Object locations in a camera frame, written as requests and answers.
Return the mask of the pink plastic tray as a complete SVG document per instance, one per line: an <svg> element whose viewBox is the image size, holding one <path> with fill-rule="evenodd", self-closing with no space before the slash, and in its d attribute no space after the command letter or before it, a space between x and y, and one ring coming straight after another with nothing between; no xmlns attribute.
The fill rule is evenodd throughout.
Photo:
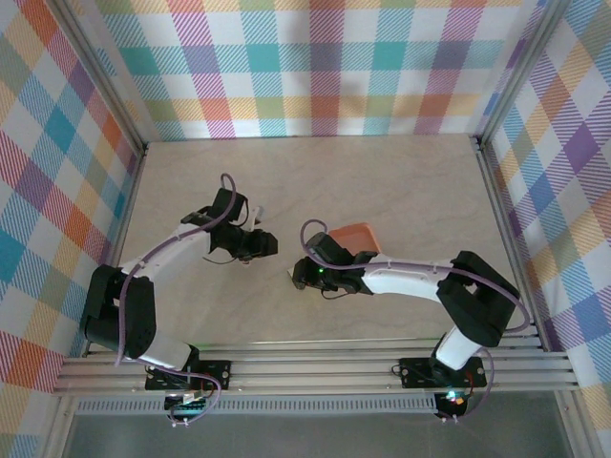
<svg viewBox="0 0 611 458"><path fill-rule="evenodd" d="M372 228L366 222L346 225L330 230L328 233L353 256L360 252L382 252Z"/></svg>

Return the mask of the small LED controller board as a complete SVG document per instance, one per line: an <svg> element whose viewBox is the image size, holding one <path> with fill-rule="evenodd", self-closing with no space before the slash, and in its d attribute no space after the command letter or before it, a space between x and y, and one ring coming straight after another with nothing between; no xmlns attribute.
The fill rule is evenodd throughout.
<svg viewBox="0 0 611 458"><path fill-rule="evenodd" d="M467 411L471 395L463 391L450 390L444 393L435 393L436 408L440 414L464 415Z"/></svg>

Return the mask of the aluminium frame post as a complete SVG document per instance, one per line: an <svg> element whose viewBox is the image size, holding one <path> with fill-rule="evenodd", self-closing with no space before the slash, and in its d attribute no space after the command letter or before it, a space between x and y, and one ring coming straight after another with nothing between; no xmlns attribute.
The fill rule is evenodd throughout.
<svg viewBox="0 0 611 458"><path fill-rule="evenodd" d="M479 145L492 140L571 2L523 0L495 63L491 89L478 107L472 137Z"/></svg>
<svg viewBox="0 0 611 458"><path fill-rule="evenodd" d="M148 143L139 134L135 122L120 99L119 93L115 89L109 74L104 70L95 47L92 45L85 31L83 31L68 0L44 1L54 18L57 20L62 31L66 33L68 40L81 60L82 66L93 80L101 97L116 118L119 128L127 136L128 142L140 156L145 156Z"/></svg>

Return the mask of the green controller board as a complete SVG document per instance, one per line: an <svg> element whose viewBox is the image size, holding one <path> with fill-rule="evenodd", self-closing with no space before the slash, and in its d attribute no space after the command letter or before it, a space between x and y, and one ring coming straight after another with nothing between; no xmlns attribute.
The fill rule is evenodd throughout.
<svg viewBox="0 0 611 458"><path fill-rule="evenodd" d="M164 398L163 408L167 411L185 411L195 410L200 411L206 407L207 401L214 394L213 391L188 391L185 393L170 393Z"/></svg>

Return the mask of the plaid fabric backdrop panel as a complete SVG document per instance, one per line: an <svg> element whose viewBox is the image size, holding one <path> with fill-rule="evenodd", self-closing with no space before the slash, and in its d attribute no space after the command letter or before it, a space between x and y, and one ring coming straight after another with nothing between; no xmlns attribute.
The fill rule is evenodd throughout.
<svg viewBox="0 0 611 458"><path fill-rule="evenodd" d="M543 1L563 15L492 162L540 324L611 458L611 0Z"/></svg>
<svg viewBox="0 0 611 458"><path fill-rule="evenodd" d="M70 0L150 140L472 134L549 0Z"/></svg>
<svg viewBox="0 0 611 458"><path fill-rule="evenodd" d="M0 0L0 458L35 458L136 163L45 0Z"/></svg>

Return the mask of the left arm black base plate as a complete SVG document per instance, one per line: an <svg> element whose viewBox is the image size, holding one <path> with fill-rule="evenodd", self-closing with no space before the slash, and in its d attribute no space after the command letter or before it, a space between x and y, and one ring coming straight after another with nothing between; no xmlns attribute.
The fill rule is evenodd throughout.
<svg viewBox="0 0 611 458"><path fill-rule="evenodd" d="M146 366L145 370L147 377L144 387L146 390L211 390L216 387L210 381L194 377L194 373L214 378L220 383L222 389L227 389L231 375L231 362L227 360L195 361L182 370L182 372L189 373L189 376L177 375L153 366Z"/></svg>

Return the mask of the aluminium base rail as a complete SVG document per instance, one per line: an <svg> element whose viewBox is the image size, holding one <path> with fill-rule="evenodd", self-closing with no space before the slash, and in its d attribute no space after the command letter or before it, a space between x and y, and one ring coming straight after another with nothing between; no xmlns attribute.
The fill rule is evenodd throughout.
<svg viewBox="0 0 611 458"><path fill-rule="evenodd" d="M434 339L365 339L215 344L200 355L231 361L229 395L398 393L394 366L402 358L429 357ZM533 329L502 339L483 363L495 391L575 390L578 380L564 352L547 352ZM67 359L55 395L130 395L144 391L145 368L115 364L115 355L92 345Z"/></svg>

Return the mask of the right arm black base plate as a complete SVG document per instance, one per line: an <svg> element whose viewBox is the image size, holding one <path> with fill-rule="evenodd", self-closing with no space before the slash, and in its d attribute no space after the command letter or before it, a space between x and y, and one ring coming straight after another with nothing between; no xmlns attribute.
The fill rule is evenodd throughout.
<svg viewBox="0 0 611 458"><path fill-rule="evenodd" d="M472 357L459 370L448 369L429 358L402 358L390 368L401 379L403 388L485 387L487 379L482 360Z"/></svg>

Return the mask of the aluminium side rail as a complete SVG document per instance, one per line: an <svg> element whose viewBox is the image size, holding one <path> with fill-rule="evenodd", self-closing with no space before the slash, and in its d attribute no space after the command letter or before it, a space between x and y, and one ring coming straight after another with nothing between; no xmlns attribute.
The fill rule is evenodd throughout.
<svg viewBox="0 0 611 458"><path fill-rule="evenodd" d="M553 349L550 335L545 329L541 314L536 306L533 289L528 282L524 263L521 260L516 238L506 212L500 188L494 177L491 155L481 144L477 136L471 136L474 154L483 176L483 181L492 205L495 221L500 232L503 246L516 280L516 287L528 307L531 320L536 325L542 349L546 356L551 356ZM553 390L554 401L561 420L562 431L566 436L568 448L574 458L604 458L600 443L586 409L585 401L579 391L577 382L566 388Z"/></svg>
<svg viewBox="0 0 611 458"><path fill-rule="evenodd" d="M121 258L149 146L150 143L145 142L139 149L133 181L129 187L128 197L119 219L116 241L110 252L103 258L111 265L117 265ZM41 444L38 446L34 458L62 458L78 402L78 395L66 393L53 395L50 411L43 427Z"/></svg>

